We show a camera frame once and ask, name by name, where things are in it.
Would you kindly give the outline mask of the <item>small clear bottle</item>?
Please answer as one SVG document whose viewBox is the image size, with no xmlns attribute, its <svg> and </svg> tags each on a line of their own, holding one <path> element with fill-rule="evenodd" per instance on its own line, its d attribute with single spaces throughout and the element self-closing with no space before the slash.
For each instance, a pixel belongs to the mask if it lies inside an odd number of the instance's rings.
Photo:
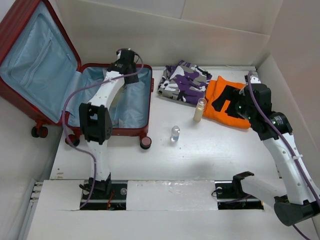
<svg viewBox="0 0 320 240">
<path fill-rule="evenodd" d="M 175 143 L 179 140 L 179 137 L 180 137 L 180 128 L 175 125 L 172 127 L 171 129 L 171 136 L 170 136 L 170 140 L 171 142 Z"/>
</svg>

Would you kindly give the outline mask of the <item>purple camouflage garment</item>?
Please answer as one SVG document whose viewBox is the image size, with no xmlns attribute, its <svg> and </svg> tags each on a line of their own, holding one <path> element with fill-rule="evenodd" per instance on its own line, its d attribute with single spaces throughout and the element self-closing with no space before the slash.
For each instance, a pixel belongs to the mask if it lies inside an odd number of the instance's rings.
<svg viewBox="0 0 320 240">
<path fill-rule="evenodd" d="M 212 75 L 196 64 L 181 60 L 167 65 L 158 84 L 157 92 L 174 101 L 197 105 L 212 80 Z"/>
</svg>

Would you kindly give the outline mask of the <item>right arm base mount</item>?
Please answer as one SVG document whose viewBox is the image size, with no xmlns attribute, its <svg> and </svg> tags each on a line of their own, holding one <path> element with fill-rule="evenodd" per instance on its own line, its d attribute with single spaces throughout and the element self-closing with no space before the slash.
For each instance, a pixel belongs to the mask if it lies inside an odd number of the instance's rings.
<svg viewBox="0 0 320 240">
<path fill-rule="evenodd" d="M 236 193 L 231 180 L 214 182 L 211 196 L 217 201 L 218 210 L 264 210 L 263 203 L 247 193 Z"/>
</svg>

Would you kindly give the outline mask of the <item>pale yellow clear-cap bottle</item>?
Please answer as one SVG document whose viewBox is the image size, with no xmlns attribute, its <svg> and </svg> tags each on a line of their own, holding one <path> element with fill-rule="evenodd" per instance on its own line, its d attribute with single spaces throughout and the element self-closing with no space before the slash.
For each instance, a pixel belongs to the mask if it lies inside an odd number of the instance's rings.
<svg viewBox="0 0 320 240">
<path fill-rule="evenodd" d="M 197 102 L 195 112 L 193 115 L 193 120 L 195 122 L 200 122 L 207 104 L 207 100 L 205 98 L 200 98 Z"/>
</svg>

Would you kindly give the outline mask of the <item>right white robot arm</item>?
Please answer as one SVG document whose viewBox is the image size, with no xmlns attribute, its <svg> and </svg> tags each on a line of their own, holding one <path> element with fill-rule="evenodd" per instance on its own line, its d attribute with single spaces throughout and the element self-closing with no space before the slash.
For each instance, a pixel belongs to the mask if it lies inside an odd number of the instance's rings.
<svg viewBox="0 0 320 240">
<path fill-rule="evenodd" d="M 230 191 L 237 197 L 254 196 L 272 207 L 282 224 L 294 226 L 319 215 L 320 190 L 296 148 L 287 117 L 272 110 L 271 96 L 271 90 L 262 83 L 249 84 L 242 89 L 226 86 L 212 106 L 220 111 L 229 101 L 224 113 L 249 121 L 270 152 L 284 183 L 284 188 L 272 186 L 245 171 L 233 176 Z"/>
</svg>

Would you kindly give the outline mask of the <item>red hard-shell suitcase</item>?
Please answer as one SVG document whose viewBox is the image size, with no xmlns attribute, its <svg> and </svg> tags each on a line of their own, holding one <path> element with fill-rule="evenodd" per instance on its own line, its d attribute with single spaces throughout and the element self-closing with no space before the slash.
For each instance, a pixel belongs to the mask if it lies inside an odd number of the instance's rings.
<svg viewBox="0 0 320 240">
<path fill-rule="evenodd" d="M 138 82 L 123 86 L 109 108 L 111 135 L 139 137 L 148 149 L 154 80 L 138 59 L 136 53 Z M 45 138 L 47 125 L 66 125 L 72 134 L 65 142 L 79 145 L 79 107 L 98 91 L 109 65 L 81 63 L 47 0 L 16 0 L 0 23 L 0 94 L 35 121 L 34 138 Z"/>
</svg>

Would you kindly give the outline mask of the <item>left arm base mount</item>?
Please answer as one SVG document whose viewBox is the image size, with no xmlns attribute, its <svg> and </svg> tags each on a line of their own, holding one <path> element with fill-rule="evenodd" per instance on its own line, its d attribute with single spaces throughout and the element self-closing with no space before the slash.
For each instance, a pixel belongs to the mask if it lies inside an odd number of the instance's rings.
<svg viewBox="0 0 320 240">
<path fill-rule="evenodd" d="M 127 181 L 115 181 L 111 184 L 109 194 L 92 193 L 90 200 L 81 207 L 88 199 L 89 192 L 82 190 L 80 210 L 82 211 L 125 211 L 127 209 Z"/>
</svg>

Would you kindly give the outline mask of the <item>orange garment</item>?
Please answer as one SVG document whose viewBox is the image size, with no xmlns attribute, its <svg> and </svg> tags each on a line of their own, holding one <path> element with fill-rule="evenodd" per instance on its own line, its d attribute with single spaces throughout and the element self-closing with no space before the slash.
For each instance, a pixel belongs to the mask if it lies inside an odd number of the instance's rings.
<svg viewBox="0 0 320 240">
<path fill-rule="evenodd" d="M 236 90 L 240 90 L 244 86 L 245 84 L 243 83 L 227 81 L 221 76 L 218 76 L 217 80 L 211 80 L 205 93 L 207 104 L 204 108 L 203 116 L 229 127 L 249 129 L 251 127 L 251 124 L 248 120 L 228 116 L 225 112 L 229 104 L 231 103 L 230 100 L 224 98 L 222 99 L 222 106 L 220 111 L 215 110 L 213 106 L 214 101 L 223 96 L 223 90 L 225 89 L 225 87 L 231 87 L 232 90 L 233 88 L 235 88 Z"/>
</svg>

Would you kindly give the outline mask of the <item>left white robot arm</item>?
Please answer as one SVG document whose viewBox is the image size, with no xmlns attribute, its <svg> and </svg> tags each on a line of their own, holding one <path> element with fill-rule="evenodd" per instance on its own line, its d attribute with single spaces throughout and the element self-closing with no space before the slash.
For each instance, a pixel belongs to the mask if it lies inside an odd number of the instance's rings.
<svg viewBox="0 0 320 240">
<path fill-rule="evenodd" d="M 112 191 L 111 171 L 107 163 L 107 143 L 113 132 L 109 109 L 122 87 L 139 81 L 136 52 L 122 48 L 116 55 L 116 61 L 107 68 L 95 95 L 79 106 L 80 128 L 93 157 L 88 186 L 103 199 Z"/>
</svg>

